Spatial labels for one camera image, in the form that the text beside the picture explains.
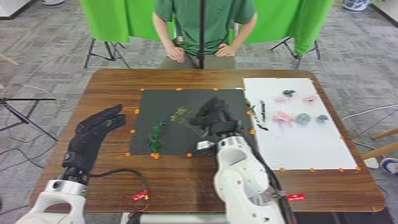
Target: person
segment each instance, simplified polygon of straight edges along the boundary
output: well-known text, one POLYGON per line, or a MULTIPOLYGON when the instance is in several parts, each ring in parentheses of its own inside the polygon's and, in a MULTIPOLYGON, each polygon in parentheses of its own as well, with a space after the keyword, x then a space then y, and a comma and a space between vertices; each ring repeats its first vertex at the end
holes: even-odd
POLYGON ((398 159, 386 158, 381 162, 383 170, 398 177, 398 159))
MULTIPOLYGON (((200 68, 200 24, 202 0, 157 0, 154 24, 168 51, 163 69, 200 68), (171 40, 168 22, 177 24, 171 40)), ((235 69, 235 54, 257 26, 255 0, 207 1, 205 68, 235 69), (230 44, 234 22, 243 24, 239 36, 230 44)))

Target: white paper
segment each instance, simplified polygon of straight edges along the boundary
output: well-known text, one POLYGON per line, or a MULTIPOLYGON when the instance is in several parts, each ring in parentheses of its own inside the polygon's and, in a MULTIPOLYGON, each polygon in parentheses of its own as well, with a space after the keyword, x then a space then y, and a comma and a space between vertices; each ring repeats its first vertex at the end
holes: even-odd
POLYGON ((257 114, 262 119, 260 100, 266 102, 267 132, 259 125, 257 139, 262 156, 275 170, 314 169, 356 169, 358 164, 353 153, 342 139, 340 130, 331 118, 331 114, 319 97, 314 103, 305 102, 308 96, 319 96, 314 81, 306 78, 248 78, 246 79, 246 98, 257 105, 257 114), (294 97, 285 103, 276 102, 283 97, 283 91, 296 90, 294 97), (298 122, 282 125, 273 120, 276 113, 283 111, 294 117, 301 113, 312 116, 308 125, 298 122), (317 117, 328 115, 330 121, 321 123, 317 117))

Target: person's hand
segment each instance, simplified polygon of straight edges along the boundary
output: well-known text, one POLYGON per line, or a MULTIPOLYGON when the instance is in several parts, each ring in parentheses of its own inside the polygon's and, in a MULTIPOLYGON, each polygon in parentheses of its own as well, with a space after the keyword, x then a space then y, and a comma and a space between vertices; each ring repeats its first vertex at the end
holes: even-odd
POLYGON ((179 61, 179 63, 186 63, 186 50, 182 47, 170 47, 166 49, 168 51, 168 57, 171 58, 173 61, 179 61))
POLYGON ((234 57, 235 56, 237 49, 228 44, 221 44, 219 51, 216 53, 218 57, 234 57))

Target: green shirt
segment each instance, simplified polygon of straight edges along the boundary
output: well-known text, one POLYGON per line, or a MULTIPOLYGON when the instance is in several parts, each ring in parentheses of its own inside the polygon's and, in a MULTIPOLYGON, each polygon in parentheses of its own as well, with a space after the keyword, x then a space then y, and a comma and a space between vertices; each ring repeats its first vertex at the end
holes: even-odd
MULTIPOLYGON (((157 0, 155 13, 164 21, 175 18, 175 44, 193 55, 200 52, 202 0, 157 0)), ((232 22, 246 24, 255 16, 255 0, 207 0, 205 54, 216 54, 219 45, 228 43, 232 22)))

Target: pink drawing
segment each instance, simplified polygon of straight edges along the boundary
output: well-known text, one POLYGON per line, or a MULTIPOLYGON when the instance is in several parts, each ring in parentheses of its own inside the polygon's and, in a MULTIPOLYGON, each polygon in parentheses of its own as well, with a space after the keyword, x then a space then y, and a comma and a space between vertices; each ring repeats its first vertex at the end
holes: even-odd
POLYGON ((278 102, 278 103, 285 103, 285 102, 287 102, 287 97, 280 96, 280 97, 276 98, 276 102, 278 102))
POLYGON ((278 114, 273 117, 273 120, 280 121, 280 122, 289 122, 290 123, 290 122, 296 121, 296 118, 283 111, 280 111, 278 114))
POLYGON ((305 102, 308 102, 308 103, 314 103, 315 101, 317 101, 317 99, 319 99, 319 96, 308 96, 305 99, 303 99, 303 101, 305 102))

